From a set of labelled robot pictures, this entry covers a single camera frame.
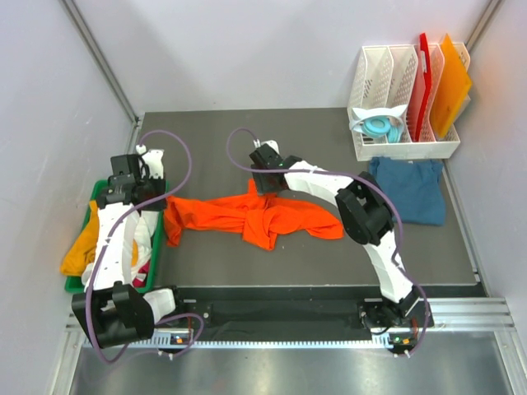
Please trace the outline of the orange t-shirt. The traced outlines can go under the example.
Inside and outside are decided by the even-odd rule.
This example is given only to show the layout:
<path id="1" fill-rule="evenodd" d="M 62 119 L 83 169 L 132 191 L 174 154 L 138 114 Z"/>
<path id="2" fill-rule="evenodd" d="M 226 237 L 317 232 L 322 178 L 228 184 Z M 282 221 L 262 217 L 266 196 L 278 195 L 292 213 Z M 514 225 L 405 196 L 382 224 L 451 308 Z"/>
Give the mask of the orange t-shirt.
<path id="1" fill-rule="evenodd" d="M 184 230 L 219 231 L 238 234 L 246 243 L 263 250 L 275 248 L 277 237 L 297 231 L 326 240 L 344 236 L 342 222 L 329 211 L 311 203 L 260 195 L 248 181 L 247 192 L 209 200 L 169 196 L 164 210 L 167 243 L 178 246 Z"/>

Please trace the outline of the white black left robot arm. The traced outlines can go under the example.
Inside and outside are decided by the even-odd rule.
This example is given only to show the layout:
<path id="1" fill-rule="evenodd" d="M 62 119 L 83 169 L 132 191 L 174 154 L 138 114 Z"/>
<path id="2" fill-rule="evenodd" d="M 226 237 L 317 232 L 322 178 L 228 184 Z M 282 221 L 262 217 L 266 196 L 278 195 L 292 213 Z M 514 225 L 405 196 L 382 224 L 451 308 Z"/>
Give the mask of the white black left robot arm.
<path id="1" fill-rule="evenodd" d="M 178 326 L 186 306 L 170 288 L 142 293 L 133 285 L 155 257 L 153 243 L 166 201 L 162 150 L 140 146 L 135 154 L 113 156 L 112 175 L 96 195 L 99 221 L 95 262 L 72 311 L 91 343 L 100 348 L 146 340 L 162 320 Z"/>

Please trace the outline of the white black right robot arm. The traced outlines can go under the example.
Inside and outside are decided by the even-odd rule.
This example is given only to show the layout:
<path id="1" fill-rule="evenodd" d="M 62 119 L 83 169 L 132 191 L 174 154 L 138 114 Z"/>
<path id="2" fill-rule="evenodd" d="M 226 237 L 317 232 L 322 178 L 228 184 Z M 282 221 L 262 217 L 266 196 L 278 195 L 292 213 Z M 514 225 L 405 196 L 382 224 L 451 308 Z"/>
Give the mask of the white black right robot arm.
<path id="1" fill-rule="evenodd" d="M 260 193 L 291 190 L 336 206 L 346 234 L 366 250 L 380 282 L 381 301 L 362 308 L 365 324 L 394 328 L 408 323 L 420 292 L 408 278 L 398 251 L 396 215 L 373 176 L 331 173 L 297 156 L 284 158 L 269 144 L 256 148 L 250 159 Z"/>

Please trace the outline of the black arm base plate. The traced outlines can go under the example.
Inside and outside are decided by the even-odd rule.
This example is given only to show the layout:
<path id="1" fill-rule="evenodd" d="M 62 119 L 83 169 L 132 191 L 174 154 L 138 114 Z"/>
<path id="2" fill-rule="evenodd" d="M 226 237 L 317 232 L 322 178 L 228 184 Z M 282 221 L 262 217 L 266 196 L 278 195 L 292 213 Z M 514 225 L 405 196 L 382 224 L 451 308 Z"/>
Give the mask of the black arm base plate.
<path id="1" fill-rule="evenodd" d="M 176 299 L 184 312 L 201 314 L 204 341 L 293 342 L 368 340 L 372 331 L 388 327 L 367 325 L 362 308 L 381 301 L 374 286 L 180 286 Z M 419 300 L 407 330 L 433 319 Z"/>

